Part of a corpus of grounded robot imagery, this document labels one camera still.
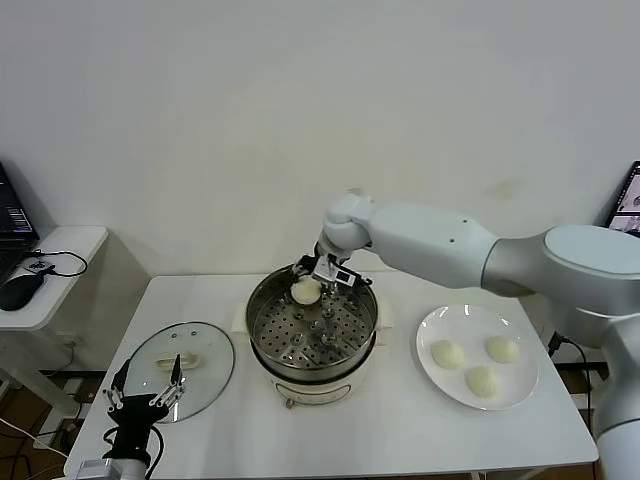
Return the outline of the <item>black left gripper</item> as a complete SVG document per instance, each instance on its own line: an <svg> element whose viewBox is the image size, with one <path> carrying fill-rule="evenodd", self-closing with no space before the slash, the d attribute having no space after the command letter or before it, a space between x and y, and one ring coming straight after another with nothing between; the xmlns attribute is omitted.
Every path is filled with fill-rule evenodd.
<svg viewBox="0 0 640 480"><path fill-rule="evenodd" d="M131 359L115 373L108 388L102 390L107 415L116 425L116 436L106 453L112 459L150 459L147 445L152 427L169 413L184 393L181 356L176 355L166 386L155 397L142 394L124 397L124 387Z"/></svg>

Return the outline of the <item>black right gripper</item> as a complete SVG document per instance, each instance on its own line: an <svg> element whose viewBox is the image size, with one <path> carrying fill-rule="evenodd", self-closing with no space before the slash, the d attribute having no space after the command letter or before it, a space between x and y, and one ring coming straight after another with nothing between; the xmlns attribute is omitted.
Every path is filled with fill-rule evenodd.
<svg viewBox="0 0 640 480"><path fill-rule="evenodd" d="M342 286L334 282L334 255L319 256L304 255L291 268L294 276L310 276L314 280L327 284L324 287L324 302L336 303L341 299Z"/></svg>

